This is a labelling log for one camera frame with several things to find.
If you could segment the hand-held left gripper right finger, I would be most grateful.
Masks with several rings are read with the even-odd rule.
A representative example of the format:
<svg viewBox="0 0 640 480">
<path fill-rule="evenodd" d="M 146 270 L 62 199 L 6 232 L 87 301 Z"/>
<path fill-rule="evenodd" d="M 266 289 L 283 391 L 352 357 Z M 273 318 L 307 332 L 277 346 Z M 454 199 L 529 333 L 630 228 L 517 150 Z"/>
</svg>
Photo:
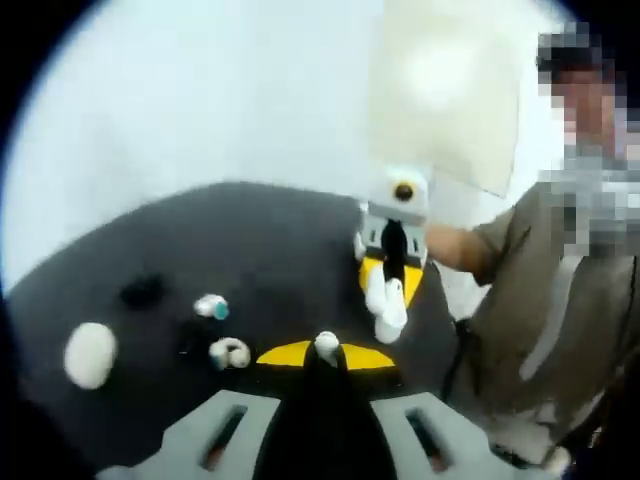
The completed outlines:
<svg viewBox="0 0 640 480">
<path fill-rule="evenodd" d="M 406 385 L 384 353 L 342 342 L 324 345 L 342 407 L 330 429 L 327 479 L 517 479 L 487 435 L 425 390 Z"/>
</svg>

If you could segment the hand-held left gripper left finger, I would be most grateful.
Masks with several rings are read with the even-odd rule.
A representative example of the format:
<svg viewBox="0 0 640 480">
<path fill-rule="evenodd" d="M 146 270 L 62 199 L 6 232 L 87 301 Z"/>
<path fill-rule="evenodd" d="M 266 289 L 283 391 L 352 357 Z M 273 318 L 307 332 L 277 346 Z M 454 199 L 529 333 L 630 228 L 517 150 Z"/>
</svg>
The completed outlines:
<svg viewBox="0 0 640 480">
<path fill-rule="evenodd" d="M 294 442 L 295 397 L 311 368 L 328 364 L 328 341 L 277 346 L 257 357 L 247 390 L 222 389 L 163 433 L 159 449 L 101 479 L 257 479 L 268 452 Z"/>
</svg>

